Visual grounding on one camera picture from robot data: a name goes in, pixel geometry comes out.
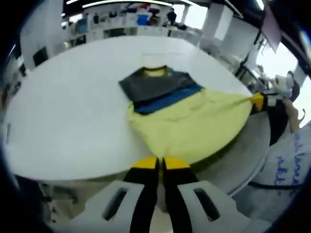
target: white table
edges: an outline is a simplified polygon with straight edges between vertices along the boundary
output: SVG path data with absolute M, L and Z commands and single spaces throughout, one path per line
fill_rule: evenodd
M 87 179 L 150 156 L 127 122 L 129 100 L 118 81 L 160 65 L 186 71 L 205 87 L 251 96 L 218 61 L 182 39 L 123 36 L 81 45 L 38 66 L 12 99 L 3 126 L 12 171 L 35 180 Z

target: person's hand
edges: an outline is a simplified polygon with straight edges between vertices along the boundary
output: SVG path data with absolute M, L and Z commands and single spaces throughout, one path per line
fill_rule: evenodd
M 283 103 L 288 117 L 298 119 L 298 110 L 293 106 L 293 102 L 291 100 L 283 100 Z

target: ceiling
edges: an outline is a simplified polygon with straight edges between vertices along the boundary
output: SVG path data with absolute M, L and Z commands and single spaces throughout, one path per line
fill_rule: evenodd
M 66 5 L 64 0 L 64 12 L 67 16 L 74 15 L 82 11 L 82 5 L 90 2 L 96 2 L 97 0 L 79 0 L 70 5 Z M 177 0 L 166 0 L 175 4 L 184 4 Z M 201 6 L 210 6 L 211 0 L 192 0 L 193 2 Z M 224 4 L 224 0 L 212 0 L 216 3 Z M 266 0 L 276 16 L 276 19 L 281 27 L 281 29 L 290 36 L 301 48 L 300 39 L 298 37 L 297 25 L 304 27 L 306 30 L 311 31 L 311 20 L 308 18 L 308 13 L 306 12 L 306 2 L 302 0 Z M 7 20 L 7 14 L 2 14 L 2 21 L 9 24 L 11 27 L 7 31 L 6 37 L 4 38 L 4 49 L 1 50 L 4 57 L 14 44 L 13 39 L 18 38 L 18 32 L 20 30 L 21 24 L 24 22 L 26 16 L 29 12 L 40 2 L 39 0 L 27 0 L 27 1 L 8 1 L 8 9 L 13 9 L 14 17 L 10 17 Z M 259 8 L 256 0 L 230 0 L 230 2 L 243 14 L 244 20 L 253 24 L 256 27 L 260 26 L 260 19 L 262 18 L 263 11 Z

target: yellow cloth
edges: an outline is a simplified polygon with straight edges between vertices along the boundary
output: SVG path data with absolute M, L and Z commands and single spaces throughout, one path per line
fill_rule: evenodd
M 192 164 L 228 144 L 244 126 L 249 97 L 202 89 L 149 115 L 128 110 L 130 124 L 157 157 L 178 157 Z

